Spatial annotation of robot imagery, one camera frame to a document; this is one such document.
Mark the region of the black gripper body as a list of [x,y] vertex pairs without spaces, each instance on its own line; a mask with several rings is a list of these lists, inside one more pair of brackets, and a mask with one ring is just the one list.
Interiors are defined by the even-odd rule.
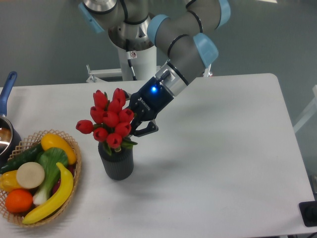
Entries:
[[134,124],[151,121],[173,100],[173,96],[152,77],[130,98],[129,108],[136,114]]

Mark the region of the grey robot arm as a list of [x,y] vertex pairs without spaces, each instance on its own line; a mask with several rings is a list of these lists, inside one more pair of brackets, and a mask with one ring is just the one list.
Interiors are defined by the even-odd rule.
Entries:
[[127,96],[137,137],[156,132],[158,113],[194,79],[208,76],[218,50],[207,32],[231,15],[226,0],[187,0],[185,14],[174,20],[150,14],[146,0],[82,0],[78,7],[95,32],[108,33],[122,79],[145,81]]

